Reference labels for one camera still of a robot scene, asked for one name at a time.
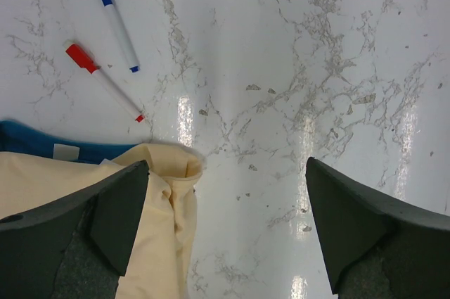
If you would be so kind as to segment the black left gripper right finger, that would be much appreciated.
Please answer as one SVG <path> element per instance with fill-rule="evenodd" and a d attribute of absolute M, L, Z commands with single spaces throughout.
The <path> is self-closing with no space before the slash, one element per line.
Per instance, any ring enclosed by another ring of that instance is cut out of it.
<path fill-rule="evenodd" d="M 313 157 L 306 181 L 333 294 L 449 297 L 449 217 L 365 186 Z"/>

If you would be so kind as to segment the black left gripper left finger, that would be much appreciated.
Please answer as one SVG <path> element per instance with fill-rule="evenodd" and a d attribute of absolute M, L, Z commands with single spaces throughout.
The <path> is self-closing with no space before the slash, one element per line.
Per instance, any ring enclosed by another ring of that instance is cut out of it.
<path fill-rule="evenodd" d="M 145 161 L 1 219 L 2 298 L 114 298 L 148 187 Z"/>

